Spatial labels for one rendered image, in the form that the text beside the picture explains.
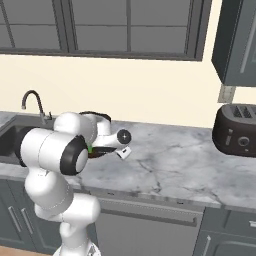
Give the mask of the dark kitchen sink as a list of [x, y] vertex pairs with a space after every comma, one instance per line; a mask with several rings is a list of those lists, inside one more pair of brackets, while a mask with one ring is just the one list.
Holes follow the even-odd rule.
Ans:
[[38, 116], [16, 115], [0, 128], [0, 162], [6, 164], [19, 164], [14, 153], [15, 139], [18, 132], [28, 126], [52, 129], [55, 119], [42, 124]]

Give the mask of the dark grey wall cupboard door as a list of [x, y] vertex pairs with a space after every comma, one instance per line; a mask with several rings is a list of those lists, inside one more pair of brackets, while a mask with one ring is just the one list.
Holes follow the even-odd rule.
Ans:
[[255, 14], [256, 0], [222, 1], [212, 64], [224, 85], [256, 87], [256, 32], [245, 72], [240, 73]]

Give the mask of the grey wall socket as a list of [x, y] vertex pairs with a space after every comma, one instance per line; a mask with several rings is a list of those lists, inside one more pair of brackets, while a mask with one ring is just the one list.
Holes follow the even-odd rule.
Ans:
[[218, 102], [219, 103], [231, 103], [235, 95], [236, 87], [222, 85], [220, 87]]

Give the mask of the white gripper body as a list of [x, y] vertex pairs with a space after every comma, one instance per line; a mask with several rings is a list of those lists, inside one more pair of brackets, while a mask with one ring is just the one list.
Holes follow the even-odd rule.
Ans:
[[131, 149], [129, 147], [125, 147], [124, 149], [116, 150], [116, 154], [122, 160], [125, 160], [131, 154]]

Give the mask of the dark grey base cupboard door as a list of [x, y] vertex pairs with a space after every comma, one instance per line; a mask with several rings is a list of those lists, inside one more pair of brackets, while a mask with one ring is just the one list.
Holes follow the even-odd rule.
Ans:
[[9, 214], [9, 206], [14, 206], [14, 199], [7, 182], [0, 179], [0, 244], [17, 248], [20, 245], [20, 236]]
[[53, 255], [61, 245], [60, 224], [41, 219], [35, 214], [34, 202], [27, 195], [23, 182], [9, 180], [8, 186], [18, 204], [20, 214], [21, 209], [26, 208], [34, 231], [33, 235], [29, 234], [36, 250], [39, 253]]

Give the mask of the black toaster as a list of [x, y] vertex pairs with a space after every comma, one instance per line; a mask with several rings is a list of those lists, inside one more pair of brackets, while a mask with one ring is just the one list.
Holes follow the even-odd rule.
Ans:
[[221, 106], [215, 117], [212, 141], [224, 154], [256, 158], [256, 105]]

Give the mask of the grey dishwasher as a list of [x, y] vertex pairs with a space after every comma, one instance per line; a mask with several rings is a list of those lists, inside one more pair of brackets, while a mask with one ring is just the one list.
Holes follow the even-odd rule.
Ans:
[[102, 256], [192, 256], [204, 208], [99, 197]]

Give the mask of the dark grey drawer front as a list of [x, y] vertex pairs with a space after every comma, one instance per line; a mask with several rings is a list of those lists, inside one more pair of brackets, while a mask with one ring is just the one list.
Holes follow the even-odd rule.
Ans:
[[250, 227], [249, 221], [256, 222], [256, 213], [206, 208], [201, 229], [256, 239], [256, 228]]

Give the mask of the dark grey arched cupboard door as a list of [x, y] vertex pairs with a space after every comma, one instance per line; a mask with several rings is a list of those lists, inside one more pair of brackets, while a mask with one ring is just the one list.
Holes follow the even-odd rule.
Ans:
[[206, 256], [256, 256], [256, 239], [209, 231], [198, 235], [193, 256], [202, 256], [207, 235], [211, 243]]

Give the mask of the dark framed window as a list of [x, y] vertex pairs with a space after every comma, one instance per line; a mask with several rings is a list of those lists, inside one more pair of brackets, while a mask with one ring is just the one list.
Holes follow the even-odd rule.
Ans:
[[200, 61], [212, 0], [0, 0], [0, 54]]

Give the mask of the dark curved sink tap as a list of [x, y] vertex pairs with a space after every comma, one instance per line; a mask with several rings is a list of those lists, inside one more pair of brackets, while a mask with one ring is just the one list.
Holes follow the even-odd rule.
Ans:
[[27, 102], [27, 99], [28, 99], [29, 95], [34, 95], [35, 96], [36, 101], [37, 101], [37, 105], [38, 105], [38, 108], [39, 108], [39, 116], [40, 116], [40, 119], [41, 119], [41, 123], [43, 125], [45, 125], [49, 120], [52, 119], [52, 114], [49, 114], [49, 115], [45, 114], [44, 109], [43, 109], [43, 105], [42, 105], [42, 102], [41, 102], [41, 98], [35, 90], [28, 90], [24, 94], [24, 96], [22, 98], [22, 101], [21, 101], [21, 108], [23, 110], [25, 110], [27, 108], [26, 102]]

